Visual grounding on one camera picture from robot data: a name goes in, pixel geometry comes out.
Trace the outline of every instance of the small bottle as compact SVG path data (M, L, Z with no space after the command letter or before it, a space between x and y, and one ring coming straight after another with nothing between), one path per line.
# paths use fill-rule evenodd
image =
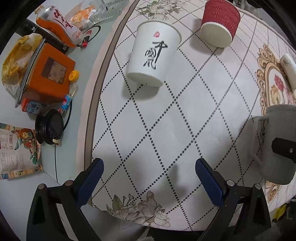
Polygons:
M33 23L29 19L25 19L21 25L15 31L18 35L24 37L32 33L40 34L45 38L45 42L49 43L51 46L55 47L57 50L66 54L69 47L59 41L56 37L51 35L49 32L45 31L43 28L39 27L37 24Z
M72 101L72 99L73 99L75 93L77 92L77 90L78 90L78 85L77 84L72 84L70 86L69 94L67 94L65 96L65 99L64 99L61 107L59 108L59 112L60 112L60 114L62 116L66 113L66 111L67 111L67 109L68 109L68 107L70 105L70 102Z
M51 5L39 6L35 11L36 23L45 29L53 32L63 43L69 47L76 47L83 39L81 30L65 20L59 10Z

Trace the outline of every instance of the screw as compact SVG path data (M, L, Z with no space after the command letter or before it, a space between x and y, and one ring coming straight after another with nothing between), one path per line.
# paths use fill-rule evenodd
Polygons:
M38 189L41 190L41 189L43 189L43 188L45 188L45 184L42 183L42 184L39 184L39 185L38 185Z
M233 180L228 180L228 181L227 181L227 185L229 185L229 186L231 186L231 187L234 186L234 184L235 184L235 183L234 183Z
M255 188L257 188L257 189L261 189L261 185L260 185L259 183L256 183L256 184L255 184Z
M67 180L64 183L66 186L71 186L73 184L73 180Z

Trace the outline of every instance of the yellow bottle cap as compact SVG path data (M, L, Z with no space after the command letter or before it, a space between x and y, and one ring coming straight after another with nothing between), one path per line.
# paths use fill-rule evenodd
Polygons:
M70 75L69 75L69 80L71 82L76 82L79 78L79 71L78 70L73 70Z

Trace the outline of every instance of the glass dish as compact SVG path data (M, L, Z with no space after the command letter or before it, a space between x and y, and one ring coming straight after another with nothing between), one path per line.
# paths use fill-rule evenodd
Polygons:
M95 24L105 19L118 17L127 6L128 2L129 0L115 0L99 5L98 1L93 1L91 5L94 5L97 10L89 17L89 20Z

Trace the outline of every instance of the flower print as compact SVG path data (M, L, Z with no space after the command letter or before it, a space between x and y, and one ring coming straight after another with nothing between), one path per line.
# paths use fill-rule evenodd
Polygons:
M147 193L147 199L141 201L136 206L134 197L129 194L128 201L124 204L126 197L123 196L123 201L116 195L113 197L112 208L106 204L107 212L117 218L138 223L148 223L150 227L159 228L160 226L169 228L170 219L167 217L165 210L154 199L154 194L151 191ZM138 207L139 211L130 211L132 208L135 210Z
M144 224L146 222L146 218L143 216L139 216L139 211L130 212L130 208L136 209L136 202L134 201L134 196L132 196L131 194L128 195L128 201L126 202L126 205L124 205L125 199L126 197L123 196L122 202L118 196L114 195L112 201L112 208L110 208L108 204L106 204L107 212L112 216L126 221Z
M137 212L130 212L129 208L121 208L118 212L115 213L115 217L126 220L126 221L132 221L134 223L138 224L144 224L146 218L145 217L138 217L140 214L139 211Z
M284 59L283 64L284 66L291 65L291 61L289 59Z
M266 181L266 189L269 189L267 193L267 201L271 202L281 189L281 185Z
M185 4L184 1L182 1L182 0L167 0L167 2L172 3L172 4L176 4L179 6L182 6Z
M270 90L271 101L274 105L281 103L281 96L279 94L279 89L273 85Z
M293 97L291 92L287 89L287 96L288 96L288 104L294 104Z
M284 101L284 104L286 103L285 102L285 97L284 97L284 83L283 81L281 80L281 78L279 76L277 76L276 74L274 75L274 81L276 83L276 86L278 87L278 89L281 91L281 94L283 96L283 101Z
M183 4L183 0L159 0L145 7L138 7L136 10L140 15L147 15L149 19L168 20L169 14L182 11Z
M165 210L162 209L162 206L155 201L153 192L147 192L146 201L143 200L138 203L138 209L146 217L146 222L150 227L170 227L170 219L167 217Z

